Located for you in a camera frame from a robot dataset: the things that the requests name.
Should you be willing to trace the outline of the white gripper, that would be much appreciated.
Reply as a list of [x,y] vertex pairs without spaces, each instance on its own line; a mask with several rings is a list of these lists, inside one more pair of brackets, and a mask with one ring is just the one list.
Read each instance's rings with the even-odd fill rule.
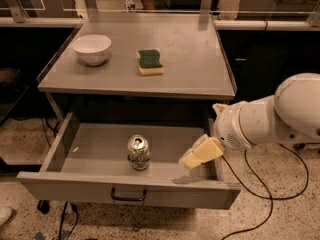
[[224,146],[231,150],[244,150],[252,147],[240,125],[240,112],[245,102],[232,105],[215,103],[212,108],[216,113],[213,131],[215,137],[202,135],[179,159],[184,169],[193,169],[212,161],[224,154]]

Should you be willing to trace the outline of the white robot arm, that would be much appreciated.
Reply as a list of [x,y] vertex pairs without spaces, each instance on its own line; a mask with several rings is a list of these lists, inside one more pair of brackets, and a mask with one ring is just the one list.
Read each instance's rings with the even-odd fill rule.
[[227,150],[246,150],[263,143],[320,141],[320,74],[301,73],[283,81],[273,95],[251,102],[213,105],[213,132],[204,134],[179,160],[193,169]]

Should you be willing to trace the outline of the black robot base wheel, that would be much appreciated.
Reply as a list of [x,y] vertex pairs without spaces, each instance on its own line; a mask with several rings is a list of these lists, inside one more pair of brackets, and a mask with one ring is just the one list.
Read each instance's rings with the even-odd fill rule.
[[295,150],[299,151],[299,150],[303,150],[306,147],[306,144],[304,143],[294,144],[293,147]]

